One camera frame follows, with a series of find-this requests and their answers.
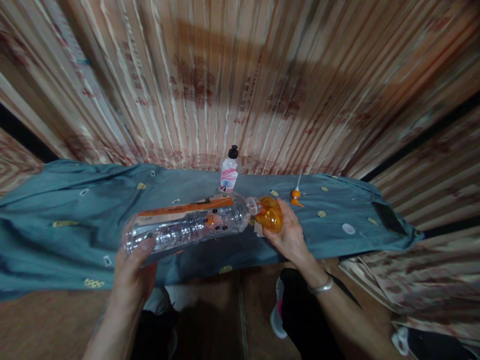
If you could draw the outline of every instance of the black pants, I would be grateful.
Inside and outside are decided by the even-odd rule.
[[[360,306],[345,284],[333,275],[331,277]],[[281,306],[283,329],[297,347],[302,360],[322,357],[344,359],[322,309],[315,296],[307,290],[302,275],[296,269],[285,268],[280,273],[280,279],[284,285]],[[176,311],[158,316],[151,311],[142,311],[131,359],[167,359],[167,345],[177,318]]]
[[[330,275],[358,306],[358,301],[338,278]],[[281,318],[283,329],[295,344],[302,360],[308,359],[344,359],[342,352],[330,331],[327,319],[307,283],[298,270],[285,268],[280,273],[284,285]]]

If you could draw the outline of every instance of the floor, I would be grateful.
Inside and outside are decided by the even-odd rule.
[[[347,285],[379,329],[393,331],[392,313],[345,275],[336,258],[321,265]],[[270,326],[275,283],[284,267],[291,264],[168,286],[181,311],[174,359],[300,359],[290,339],[277,338]],[[101,290],[45,291],[0,303],[2,359],[80,359],[108,296]]]

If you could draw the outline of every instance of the fingernail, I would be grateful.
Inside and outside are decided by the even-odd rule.
[[[147,239],[145,239],[141,242],[140,248],[143,251],[147,252],[151,248],[153,248],[154,246],[155,246],[155,240],[153,238],[149,237],[149,238],[147,238]]]

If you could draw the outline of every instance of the wrist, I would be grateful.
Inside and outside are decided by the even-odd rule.
[[[294,264],[311,288],[318,288],[329,281],[329,275],[320,267],[314,256],[309,253],[303,261]]]
[[[115,289],[111,292],[108,310],[115,314],[135,315],[142,311],[145,301],[141,298],[125,298],[117,294]]]

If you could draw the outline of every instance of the black phone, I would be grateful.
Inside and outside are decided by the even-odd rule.
[[[390,206],[373,201],[371,203],[375,208],[376,213],[381,219],[381,222],[386,227],[388,231],[392,233],[396,233],[402,236],[408,236],[407,232],[405,231],[404,227],[400,223],[400,221],[395,216],[394,211],[390,208]]]

